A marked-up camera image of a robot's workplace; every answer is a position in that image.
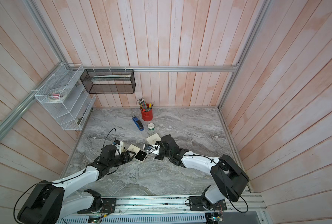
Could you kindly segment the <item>large cream jewelry box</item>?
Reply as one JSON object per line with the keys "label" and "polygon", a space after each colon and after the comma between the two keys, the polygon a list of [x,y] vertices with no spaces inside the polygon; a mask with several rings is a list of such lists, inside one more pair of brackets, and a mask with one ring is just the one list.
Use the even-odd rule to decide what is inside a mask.
{"label": "large cream jewelry box", "polygon": [[148,137],[148,138],[146,139],[146,141],[147,141],[148,144],[150,144],[150,145],[156,145],[156,142],[161,141],[161,138],[160,138],[160,136],[159,136],[157,133],[155,133],[154,135]]}

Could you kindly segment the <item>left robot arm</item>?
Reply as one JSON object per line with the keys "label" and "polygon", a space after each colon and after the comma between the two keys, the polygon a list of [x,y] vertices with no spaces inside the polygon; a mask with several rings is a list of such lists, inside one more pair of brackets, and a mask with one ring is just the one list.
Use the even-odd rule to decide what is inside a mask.
{"label": "left robot arm", "polygon": [[84,169],[59,180],[40,181],[32,185],[24,205],[14,220],[18,224],[55,224],[60,219],[79,211],[103,213],[104,203],[101,194],[87,189],[82,194],[72,194],[80,188],[112,174],[135,157],[135,152],[120,152],[111,144],[102,148],[101,154]]}

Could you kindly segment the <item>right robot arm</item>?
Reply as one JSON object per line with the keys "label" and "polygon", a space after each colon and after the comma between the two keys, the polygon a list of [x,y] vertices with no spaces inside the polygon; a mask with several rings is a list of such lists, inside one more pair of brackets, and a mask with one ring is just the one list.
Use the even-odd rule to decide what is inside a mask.
{"label": "right robot arm", "polygon": [[208,186],[200,196],[189,197],[192,211],[216,210],[223,201],[238,202],[250,179],[240,166],[229,156],[208,157],[180,148],[171,135],[166,135],[152,145],[151,152],[158,160],[165,157],[171,163],[183,168],[196,169],[211,175],[215,185]]}

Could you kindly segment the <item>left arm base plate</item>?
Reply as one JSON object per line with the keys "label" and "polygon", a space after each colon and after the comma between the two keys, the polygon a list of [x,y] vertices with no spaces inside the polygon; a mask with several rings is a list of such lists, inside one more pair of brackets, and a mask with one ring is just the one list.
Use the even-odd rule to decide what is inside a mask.
{"label": "left arm base plate", "polygon": [[101,203],[93,204],[91,208],[78,211],[77,214],[111,214],[115,212],[116,198],[101,198]]}

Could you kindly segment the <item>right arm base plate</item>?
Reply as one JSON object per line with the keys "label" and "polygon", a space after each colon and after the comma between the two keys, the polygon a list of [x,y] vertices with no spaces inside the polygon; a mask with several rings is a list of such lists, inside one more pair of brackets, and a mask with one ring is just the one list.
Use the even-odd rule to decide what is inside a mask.
{"label": "right arm base plate", "polygon": [[209,202],[204,196],[190,196],[188,206],[191,211],[226,211],[227,206],[224,201],[217,203]]}

